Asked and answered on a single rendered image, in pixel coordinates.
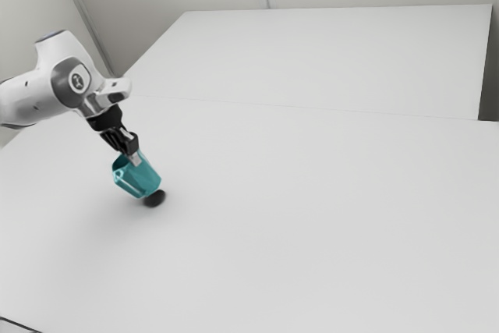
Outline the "teal faceted mug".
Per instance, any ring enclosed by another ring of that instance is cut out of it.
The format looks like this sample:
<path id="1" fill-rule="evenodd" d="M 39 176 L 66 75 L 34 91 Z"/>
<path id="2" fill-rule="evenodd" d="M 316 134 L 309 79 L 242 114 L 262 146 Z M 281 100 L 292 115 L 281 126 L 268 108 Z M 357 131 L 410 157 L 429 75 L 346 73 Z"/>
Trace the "teal faceted mug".
<path id="1" fill-rule="evenodd" d="M 141 150 L 137 151 L 140 159 L 134 165 L 125 154 L 120 154 L 111 166 L 114 183 L 135 198 L 148 197 L 161 184 L 161 177 L 152 167 Z"/>

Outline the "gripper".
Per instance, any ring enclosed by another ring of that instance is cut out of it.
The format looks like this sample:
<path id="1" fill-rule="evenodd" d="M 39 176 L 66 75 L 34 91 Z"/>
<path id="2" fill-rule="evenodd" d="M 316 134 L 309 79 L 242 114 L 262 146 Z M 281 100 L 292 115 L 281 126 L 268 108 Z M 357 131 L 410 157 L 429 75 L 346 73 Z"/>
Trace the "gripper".
<path id="1" fill-rule="evenodd" d="M 112 149 L 121 154 L 117 159 L 117 166 L 131 164 L 137 167 L 142 163 L 139 138 L 124 127 L 122 109 L 118 105 L 111 106 L 100 115 L 88 117 L 86 121 Z"/>

